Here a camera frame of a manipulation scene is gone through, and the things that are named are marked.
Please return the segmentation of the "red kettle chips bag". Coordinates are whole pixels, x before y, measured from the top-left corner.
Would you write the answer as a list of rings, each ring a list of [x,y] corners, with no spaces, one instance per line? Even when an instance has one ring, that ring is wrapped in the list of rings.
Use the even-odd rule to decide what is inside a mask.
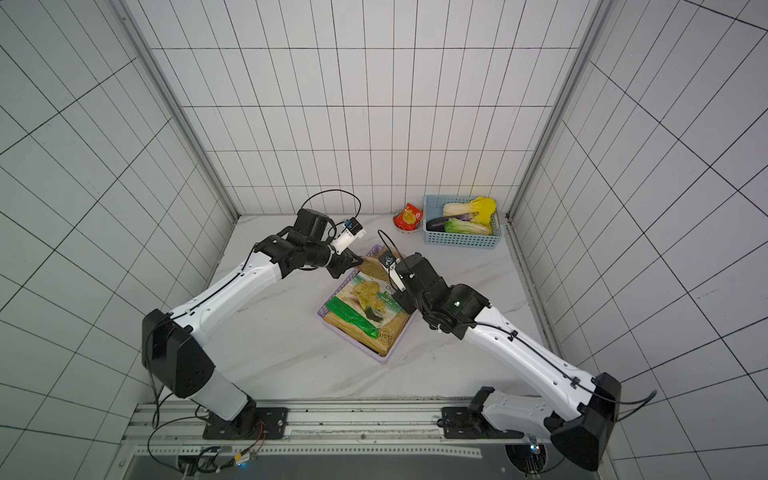
[[[397,260],[398,257],[389,249],[381,248],[373,253],[363,256],[363,262],[358,266],[358,270],[368,277],[385,283],[390,283],[390,267],[394,265]]]

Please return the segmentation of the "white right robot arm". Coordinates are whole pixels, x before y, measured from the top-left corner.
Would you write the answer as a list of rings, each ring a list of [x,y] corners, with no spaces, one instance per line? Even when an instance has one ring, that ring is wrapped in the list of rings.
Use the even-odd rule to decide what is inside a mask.
[[[384,268],[404,309],[419,311],[432,329],[486,350],[536,393],[524,397],[485,387],[475,395],[473,411],[498,432],[541,438],[574,465],[598,470],[618,422],[618,380],[607,373],[593,376],[558,357],[472,287],[448,285],[419,253]]]

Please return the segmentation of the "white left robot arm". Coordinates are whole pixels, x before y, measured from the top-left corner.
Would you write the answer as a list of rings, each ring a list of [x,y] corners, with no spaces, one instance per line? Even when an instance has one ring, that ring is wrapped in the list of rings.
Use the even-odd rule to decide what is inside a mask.
[[[270,418],[218,370],[205,350],[208,341],[257,294],[295,270],[325,269],[338,279],[360,266],[351,251],[363,237],[356,218],[337,226],[327,215],[302,208],[295,222],[256,243],[228,275],[186,303],[142,321],[142,364],[154,383],[209,413],[206,438],[246,439]]]

